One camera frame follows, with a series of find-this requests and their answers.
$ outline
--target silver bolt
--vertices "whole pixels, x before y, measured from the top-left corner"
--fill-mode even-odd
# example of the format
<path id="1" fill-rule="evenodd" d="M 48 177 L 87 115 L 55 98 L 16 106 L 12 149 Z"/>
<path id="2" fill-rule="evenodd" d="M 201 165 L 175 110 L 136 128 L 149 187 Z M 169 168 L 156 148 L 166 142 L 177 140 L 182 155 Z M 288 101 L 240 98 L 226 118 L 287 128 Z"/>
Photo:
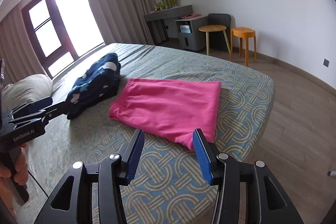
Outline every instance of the silver bolt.
<path id="1" fill-rule="evenodd" d="M 82 166 L 83 166 L 83 163 L 82 163 L 81 161 L 76 161 L 76 162 L 72 165 L 72 167 L 75 168 L 75 169 L 78 169 L 78 168 L 80 168 L 80 167 L 82 167 Z"/>
<path id="2" fill-rule="evenodd" d="M 261 160 L 257 160 L 256 163 L 255 163 L 256 166 L 260 167 L 260 168 L 263 168 L 265 167 L 265 163 Z"/>
<path id="3" fill-rule="evenodd" d="M 229 158 L 229 156 L 225 153 L 220 153 L 218 155 L 218 158 L 220 158 L 221 160 L 227 160 Z"/>
<path id="4" fill-rule="evenodd" d="M 119 155 L 118 154 L 111 154 L 110 155 L 110 159 L 111 160 L 116 160 L 116 159 L 118 159 L 119 158 Z"/>

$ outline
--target patterned bedsheet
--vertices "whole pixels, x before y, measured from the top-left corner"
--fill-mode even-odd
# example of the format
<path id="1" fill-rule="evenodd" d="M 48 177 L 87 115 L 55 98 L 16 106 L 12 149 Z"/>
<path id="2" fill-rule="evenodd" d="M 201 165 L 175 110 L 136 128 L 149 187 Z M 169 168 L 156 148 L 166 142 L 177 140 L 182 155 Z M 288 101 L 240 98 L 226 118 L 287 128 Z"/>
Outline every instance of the patterned bedsheet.
<path id="1" fill-rule="evenodd" d="M 262 137 L 271 112 L 275 88 L 271 78 L 251 68 L 205 55 L 164 47 L 112 44 L 93 54 L 54 86 L 54 103 L 64 100 L 74 81 L 108 52 L 121 63 L 121 83 L 127 79 L 181 79 L 221 81 L 216 144 L 237 160 L 245 160 Z M 87 109 L 77 119 L 65 115 L 31 141 L 28 166 L 47 193 L 77 160 L 102 160 L 129 142 L 134 128 L 108 118 L 116 97 Z M 17 209 L 19 223 L 33 223 L 46 198 L 30 178 L 29 202 Z M 203 180 L 194 152 L 179 144 L 146 134 L 135 179 L 122 188 L 127 221 L 132 223 L 193 223 L 213 208 L 216 187 Z M 93 218 L 98 221 L 97 185 L 93 191 Z"/>

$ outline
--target wall socket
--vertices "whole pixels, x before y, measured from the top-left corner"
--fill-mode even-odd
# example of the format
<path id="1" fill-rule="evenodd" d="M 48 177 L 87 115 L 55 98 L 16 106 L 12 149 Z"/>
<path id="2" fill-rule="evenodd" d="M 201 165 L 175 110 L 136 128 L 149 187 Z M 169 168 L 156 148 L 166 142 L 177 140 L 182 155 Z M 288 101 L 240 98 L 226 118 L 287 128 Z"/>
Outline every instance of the wall socket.
<path id="1" fill-rule="evenodd" d="M 329 61 L 327 59 L 324 59 L 323 65 L 325 65 L 328 68 L 329 67 Z"/>

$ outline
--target person's arm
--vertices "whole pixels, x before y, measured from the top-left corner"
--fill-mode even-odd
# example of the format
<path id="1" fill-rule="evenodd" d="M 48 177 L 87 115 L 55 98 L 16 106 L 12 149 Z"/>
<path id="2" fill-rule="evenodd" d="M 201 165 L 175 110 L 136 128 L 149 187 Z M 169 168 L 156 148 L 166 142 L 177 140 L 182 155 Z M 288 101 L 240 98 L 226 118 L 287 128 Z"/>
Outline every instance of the person's arm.
<path id="1" fill-rule="evenodd" d="M 27 144 L 23 144 L 21 146 L 21 153 L 15 163 L 15 170 L 17 173 L 14 176 L 14 180 L 19 185 L 24 185 L 28 181 L 28 170 L 24 150 L 26 146 Z M 9 169 L 4 167 L 3 165 L 0 165 L 0 198 L 6 205 L 10 213 L 13 215 L 13 217 L 16 219 L 16 215 L 13 209 L 12 194 L 3 180 L 3 178 L 10 178 L 10 177 L 11 172 L 9 171 Z"/>

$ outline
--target stool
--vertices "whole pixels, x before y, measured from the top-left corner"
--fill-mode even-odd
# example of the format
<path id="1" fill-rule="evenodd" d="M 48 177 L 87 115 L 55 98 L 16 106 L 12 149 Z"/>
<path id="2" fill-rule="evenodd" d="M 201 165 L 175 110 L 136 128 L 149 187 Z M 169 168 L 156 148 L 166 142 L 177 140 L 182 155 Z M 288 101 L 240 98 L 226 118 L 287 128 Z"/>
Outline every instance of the stool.
<path id="1" fill-rule="evenodd" d="M 209 32 L 222 32 L 223 31 L 225 41 L 226 41 L 226 45 L 227 45 L 227 49 L 230 49 L 229 41 L 227 39 L 227 35 L 226 35 L 226 32 L 225 32 L 226 26 L 224 26 L 224 25 L 205 25 L 205 26 L 199 27 L 198 30 L 201 31 L 201 32 L 206 32 L 206 34 L 207 34 L 207 55 L 209 55 L 209 50 L 210 50 Z"/>
<path id="2" fill-rule="evenodd" d="M 254 62 L 257 62 L 257 42 L 255 38 L 255 30 L 239 27 L 231 29 L 231 50 L 230 50 L 230 61 L 232 60 L 233 52 L 233 37 L 239 37 L 239 56 L 242 56 L 242 44 L 243 38 L 245 39 L 245 66 L 249 66 L 249 38 L 253 37 L 254 39 Z"/>

